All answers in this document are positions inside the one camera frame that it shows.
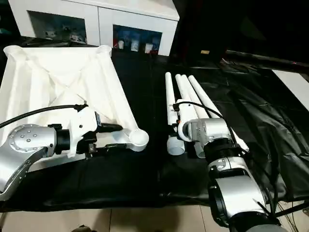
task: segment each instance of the white pipe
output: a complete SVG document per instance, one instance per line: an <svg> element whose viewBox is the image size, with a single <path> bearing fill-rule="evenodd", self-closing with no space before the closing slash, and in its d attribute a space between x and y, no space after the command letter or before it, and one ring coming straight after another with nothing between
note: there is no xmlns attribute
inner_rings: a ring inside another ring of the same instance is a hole
<svg viewBox="0 0 309 232"><path fill-rule="evenodd" d="M218 110L218 108L214 105L214 103L211 101L211 99L208 97L208 95L206 94L206 92L203 90L203 88L201 87L201 85L197 82L197 80L194 78L194 76L189 76L189 81L192 84L193 88L195 89L195 91L197 92L199 98L201 98L203 104L208 107L211 108L212 110L216 111L217 113L219 113L220 115L222 115L220 113L220 111ZM214 113L209 112L211 117L216 117L218 118L219 116L217 116ZM242 149L249 151L248 146L246 145L246 143L240 139L238 137L238 135L235 133L235 131L232 129L233 134L235 136L236 142L241 146Z"/></svg>
<svg viewBox="0 0 309 232"><path fill-rule="evenodd" d="M175 77L176 77L178 89L179 89L179 92L180 92L182 99L184 101L191 101L191 98L190 98L190 96L187 92L187 88L185 87L185 84L183 82L182 76L180 76L180 74L177 74ZM198 118L194 107L189 107L188 109L190 109L190 111L191 111L190 115L191 115L192 118L190 118L190 119Z"/></svg>
<svg viewBox="0 0 309 232"><path fill-rule="evenodd" d="M217 107L213 104L211 99L208 97L208 95L205 93L203 88L199 85L197 80L194 78L194 76L192 76L192 75L189 76L189 81L192 84L192 86L195 89L195 91L197 92L199 98L202 100L203 104L205 106L207 106L208 108L211 108L212 110L214 110L217 113L221 114L220 111L217 109ZM217 116L216 114L214 114L212 112L209 112L209 114L210 114L211 117L216 117L216 118L219 117L219 116Z"/></svg>
<svg viewBox="0 0 309 232"><path fill-rule="evenodd" d="M168 111L168 124L175 124L178 120L177 112L173 109L173 104L175 104L175 95L172 83L172 76L170 72L165 74L165 88L166 88L166 105Z"/></svg>
<svg viewBox="0 0 309 232"><path fill-rule="evenodd" d="M105 81L105 90L108 92L113 115L117 123L123 126L124 130L122 132L128 136L130 141L128 148L134 151L142 151L148 144L149 135L147 132L139 129L135 121L112 63L111 52L112 49L108 46L103 45L98 47L97 58L101 61L100 65L103 73L101 78Z"/></svg>
<svg viewBox="0 0 309 232"><path fill-rule="evenodd" d="M194 91L192 85L190 84L187 76L182 75L182 80L183 80L184 86L187 89L187 93L189 94L191 101L198 103L198 104L201 104L201 101L199 100L197 94L195 93L195 91ZM195 108L195 111L197 112L197 116L199 118L209 118L208 114L206 113L206 111L203 108L196 106L196 105L194 106L194 108Z"/></svg>

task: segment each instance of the black cable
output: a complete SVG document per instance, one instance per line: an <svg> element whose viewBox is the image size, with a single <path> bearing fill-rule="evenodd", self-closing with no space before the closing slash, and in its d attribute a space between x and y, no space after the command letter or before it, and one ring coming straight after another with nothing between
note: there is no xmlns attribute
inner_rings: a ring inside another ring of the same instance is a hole
<svg viewBox="0 0 309 232"><path fill-rule="evenodd" d="M173 104L173 108L174 108L175 111L179 110L179 105L180 105L180 104L192 104L192 105L196 105L196 106L199 106L199 107L201 107L201 108L204 108L206 111L209 111L209 112L214 113L214 114L217 115L219 118L222 118L222 119L226 122L227 128L228 128L228 130L230 131L230 134L231 134L231 137L232 137L232 140L233 140L234 144L237 144L236 139L235 139L235 135L234 135L234 133L233 133L232 128L229 126L229 124L227 123L226 119L225 119L220 113L218 113L217 111L214 111L214 110L211 109L211 108L208 108L207 106L204 106L204 105L202 105L202 104L198 104L198 103L195 103L195 102L192 102L192 101L190 101L190 102L189 102L189 101L185 101L185 102L182 101L182 102Z"/></svg>
<svg viewBox="0 0 309 232"><path fill-rule="evenodd" d="M293 222L294 222L295 230L296 230L296 232L298 232L298 228L297 228L295 220L294 220L294 212L292 212L292 219L293 219Z"/></svg>
<svg viewBox="0 0 309 232"><path fill-rule="evenodd" d="M279 208L280 208L281 211L284 210L283 207L280 205L280 203L278 203L278 206L279 206ZM287 220L287 222L288 222L288 224L289 224L291 230L292 230L293 232L296 232L296 228L295 228L296 225L294 225L294 224L292 223L290 217L289 217L288 215L284 215L284 217L285 217L285 219Z"/></svg>
<svg viewBox="0 0 309 232"><path fill-rule="evenodd" d="M42 109L38 109L38 110L34 110L34 111L30 111L28 113L16 116L10 120L7 120L5 122L0 123L0 128L5 127L13 122L16 122L18 120L21 120L23 118L29 117L31 115L35 115L35 114L39 114L45 111L51 111L51 110L59 110L59 109L69 109L69 108L73 108L77 111L81 111L83 108L85 108L87 105L57 105L57 106L50 106L50 107L45 107Z"/></svg>

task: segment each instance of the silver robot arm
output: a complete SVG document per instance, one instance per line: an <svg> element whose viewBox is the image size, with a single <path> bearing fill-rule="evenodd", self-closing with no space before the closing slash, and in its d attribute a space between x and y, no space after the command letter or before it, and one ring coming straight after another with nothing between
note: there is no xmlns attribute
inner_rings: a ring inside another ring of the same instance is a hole
<svg viewBox="0 0 309 232"><path fill-rule="evenodd" d="M99 115L86 105L70 120L68 130L61 124L16 127L0 147L0 201L8 200L36 161L68 151L67 156L97 151L97 132L119 131L117 124L101 123Z"/></svg>
<svg viewBox="0 0 309 232"><path fill-rule="evenodd" d="M54 154L54 128L26 124L16 127L0 147L0 201L8 200L26 176L30 166Z"/></svg>
<svg viewBox="0 0 309 232"><path fill-rule="evenodd" d="M208 163L213 219L232 232L286 232L264 210L266 201L223 118L193 119L182 134L200 142Z"/></svg>

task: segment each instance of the black tablecloth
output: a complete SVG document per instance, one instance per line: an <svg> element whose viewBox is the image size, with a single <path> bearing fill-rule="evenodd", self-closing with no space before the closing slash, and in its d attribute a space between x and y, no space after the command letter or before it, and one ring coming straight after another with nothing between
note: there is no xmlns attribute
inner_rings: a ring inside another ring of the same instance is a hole
<svg viewBox="0 0 309 232"><path fill-rule="evenodd" d="M4 54L0 61L3 67ZM309 112L271 70L211 63L190 68L123 51L113 51L112 61L137 124L150 136L147 148L111 149L101 157L29 173L0 211L208 204L205 160L190 145L181 156L166 151L165 72L194 75L266 171L278 157L280 199L309 197ZM272 190L256 165L249 166Z"/></svg>

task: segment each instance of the tile floor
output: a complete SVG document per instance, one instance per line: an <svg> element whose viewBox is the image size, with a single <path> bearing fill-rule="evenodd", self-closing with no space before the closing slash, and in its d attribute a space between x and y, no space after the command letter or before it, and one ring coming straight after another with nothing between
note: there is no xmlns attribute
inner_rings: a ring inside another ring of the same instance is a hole
<svg viewBox="0 0 309 232"><path fill-rule="evenodd" d="M289 203L282 203L284 208ZM309 217L294 214L299 232L309 232ZM286 219L281 221L291 232ZM80 225L97 232L228 232L211 217L209 207L193 205L163 209L86 209L49 213L13 212L5 219L3 232L70 232Z"/></svg>

